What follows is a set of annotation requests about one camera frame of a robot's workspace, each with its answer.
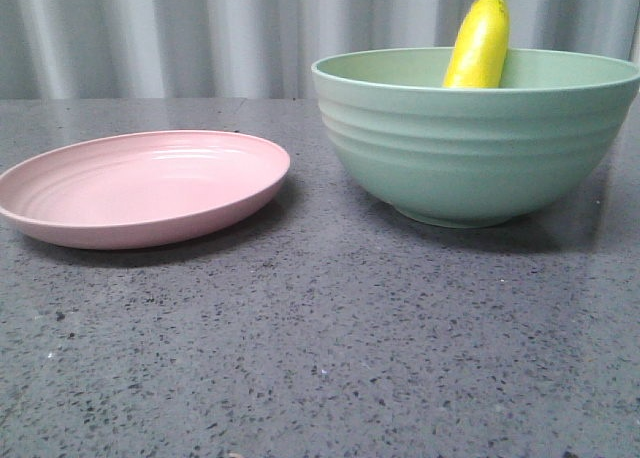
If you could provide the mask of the yellow banana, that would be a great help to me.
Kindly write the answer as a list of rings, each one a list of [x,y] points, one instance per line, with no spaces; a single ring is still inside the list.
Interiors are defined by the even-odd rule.
[[[458,30],[442,85],[446,88],[498,88],[509,33],[506,0],[475,0]]]

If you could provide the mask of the green ribbed bowl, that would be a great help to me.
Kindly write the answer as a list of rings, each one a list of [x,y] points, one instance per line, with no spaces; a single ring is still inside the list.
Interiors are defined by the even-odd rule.
[[[496,88],[442,86],[447,47],[312,67],[321,117],[354,181],[423,223],[476,228],[548,206],[600,163],[639,89],[630,62],[512,49]]]

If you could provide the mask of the pink plate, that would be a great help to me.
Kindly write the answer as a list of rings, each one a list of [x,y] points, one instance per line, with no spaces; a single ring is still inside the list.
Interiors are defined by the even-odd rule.
[[[204,236],[249,217],[290,167],[246,134],[171,130],[113,136],[30,158],[1,176],[1,215],[22,233],[81,249],[136,249]]]

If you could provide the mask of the white pleated curtain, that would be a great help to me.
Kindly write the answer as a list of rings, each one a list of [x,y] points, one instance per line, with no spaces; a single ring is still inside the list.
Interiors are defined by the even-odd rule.
[[[351,51],[449,46],[474,0],[1,0],[5,99],[301,98]],[[507,0],[515,47],[639,57],[639,0]]]

